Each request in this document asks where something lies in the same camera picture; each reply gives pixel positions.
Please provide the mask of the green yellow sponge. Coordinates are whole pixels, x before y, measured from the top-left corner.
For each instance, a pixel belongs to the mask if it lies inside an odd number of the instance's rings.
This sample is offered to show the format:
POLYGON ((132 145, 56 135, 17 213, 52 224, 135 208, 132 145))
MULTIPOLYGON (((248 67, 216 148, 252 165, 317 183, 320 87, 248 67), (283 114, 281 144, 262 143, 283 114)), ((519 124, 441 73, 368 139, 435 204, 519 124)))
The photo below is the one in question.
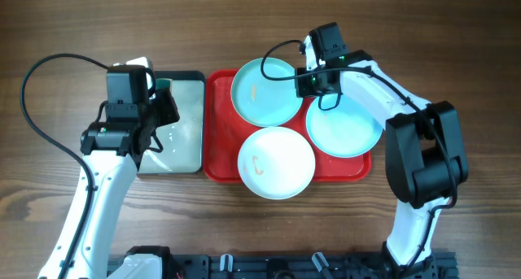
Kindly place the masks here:
POLYGON ((173 80, 169 78, 158 78, 155 80, 157 89, 171 89, 173 80))

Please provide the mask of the light blue plate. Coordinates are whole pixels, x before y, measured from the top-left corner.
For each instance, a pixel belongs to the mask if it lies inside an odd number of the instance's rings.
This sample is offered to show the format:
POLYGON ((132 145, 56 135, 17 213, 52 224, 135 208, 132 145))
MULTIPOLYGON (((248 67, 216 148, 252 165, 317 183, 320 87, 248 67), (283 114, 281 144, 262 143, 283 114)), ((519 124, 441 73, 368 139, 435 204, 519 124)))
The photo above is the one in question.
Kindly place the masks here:
POLYGON ((352 158, 370 151, 381 138, 383 127, 359 103, 335 94, 314 99, 306 114, 310 140, 322 152, 352 158))

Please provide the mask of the light green plate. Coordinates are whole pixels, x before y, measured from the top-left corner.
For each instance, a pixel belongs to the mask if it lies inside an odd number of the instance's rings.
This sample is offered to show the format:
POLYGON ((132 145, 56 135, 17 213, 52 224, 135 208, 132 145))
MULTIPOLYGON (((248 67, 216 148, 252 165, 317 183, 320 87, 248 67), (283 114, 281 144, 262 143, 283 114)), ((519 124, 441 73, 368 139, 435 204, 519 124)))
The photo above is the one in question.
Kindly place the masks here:
POLYGON ((297 114, 303 99, 296 96, 293 80, 266 79, 261 73, 261 61, 252 60, 235 74, 230 88, 232 105, 249 124, 279 126, 297 114))

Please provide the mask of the white plate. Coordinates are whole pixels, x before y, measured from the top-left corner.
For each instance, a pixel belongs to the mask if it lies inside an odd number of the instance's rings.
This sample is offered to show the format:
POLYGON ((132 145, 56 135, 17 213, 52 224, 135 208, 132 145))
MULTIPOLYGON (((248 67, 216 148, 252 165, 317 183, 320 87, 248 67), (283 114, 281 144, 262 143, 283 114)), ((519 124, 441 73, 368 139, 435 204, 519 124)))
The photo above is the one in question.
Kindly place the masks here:
POLYGON ((251 192, 262 198, 282 200, 296 196, 310 184, 316 158, 301 134, 284 127, 268 127, 244 141, 237 167, 251 192))

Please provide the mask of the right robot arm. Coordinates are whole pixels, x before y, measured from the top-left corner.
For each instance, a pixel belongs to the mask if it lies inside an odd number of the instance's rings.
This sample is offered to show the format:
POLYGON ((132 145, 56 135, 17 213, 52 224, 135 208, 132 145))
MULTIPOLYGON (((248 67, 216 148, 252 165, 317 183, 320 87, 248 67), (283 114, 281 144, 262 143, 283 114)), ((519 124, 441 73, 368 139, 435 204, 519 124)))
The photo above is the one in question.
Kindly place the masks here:
POLYGON ((305 51, 296 72, 300 97, 342 94, 386 131, 385 170, 397 198, 394 225, 383 244, 384 272, 408 277, 433 263, 431 239, 440 213, 458 200, 468 178, 456 109, 401 87, 363 50, 305 51))

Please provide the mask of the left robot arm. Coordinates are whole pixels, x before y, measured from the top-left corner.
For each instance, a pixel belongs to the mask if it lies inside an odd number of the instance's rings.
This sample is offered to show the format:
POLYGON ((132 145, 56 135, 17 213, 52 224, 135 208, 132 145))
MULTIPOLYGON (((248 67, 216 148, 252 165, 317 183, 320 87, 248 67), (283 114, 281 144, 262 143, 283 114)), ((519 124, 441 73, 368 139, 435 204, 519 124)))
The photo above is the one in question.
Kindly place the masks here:
POLYGON ((105 278, 116 222, 143 153, 160 126, 179 120, 169 89, 142 102, 104 104, 107 120, 81 136, 81 172, 55 249, 40 278, 105 278))

